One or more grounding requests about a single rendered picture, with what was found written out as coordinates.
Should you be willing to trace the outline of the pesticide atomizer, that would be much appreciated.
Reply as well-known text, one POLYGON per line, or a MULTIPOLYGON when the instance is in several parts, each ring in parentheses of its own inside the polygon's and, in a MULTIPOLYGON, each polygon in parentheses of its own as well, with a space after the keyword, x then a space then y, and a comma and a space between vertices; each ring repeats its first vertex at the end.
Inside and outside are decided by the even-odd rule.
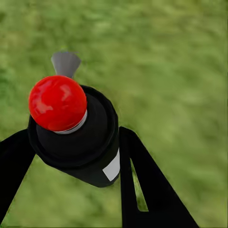
POLYGON ((41 79, 29 95, 30 144, 47 165, 106 188, 120 173, 115 108, 104 94, 72 79, 81 65, 76 54, 59 51, 51 60, 56 75, 41 79))

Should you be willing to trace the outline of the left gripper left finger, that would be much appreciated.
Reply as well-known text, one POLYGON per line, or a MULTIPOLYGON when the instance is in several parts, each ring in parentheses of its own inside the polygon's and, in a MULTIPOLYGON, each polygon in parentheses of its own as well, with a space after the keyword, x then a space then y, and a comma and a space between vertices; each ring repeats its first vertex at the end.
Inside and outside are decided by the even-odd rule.
POLYGON ((28 129, 0 143, 0 224, 35 156, 28 129))

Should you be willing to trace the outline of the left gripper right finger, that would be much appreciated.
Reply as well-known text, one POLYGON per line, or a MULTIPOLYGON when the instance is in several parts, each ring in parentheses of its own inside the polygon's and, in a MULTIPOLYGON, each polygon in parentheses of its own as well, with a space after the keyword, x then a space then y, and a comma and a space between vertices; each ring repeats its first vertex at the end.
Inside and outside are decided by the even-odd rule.
POLYGON ((123 228, 199 228, 137 134, 119 127, 123 228), (141 212, 134 192, 132 166, 148 212, 141 212))

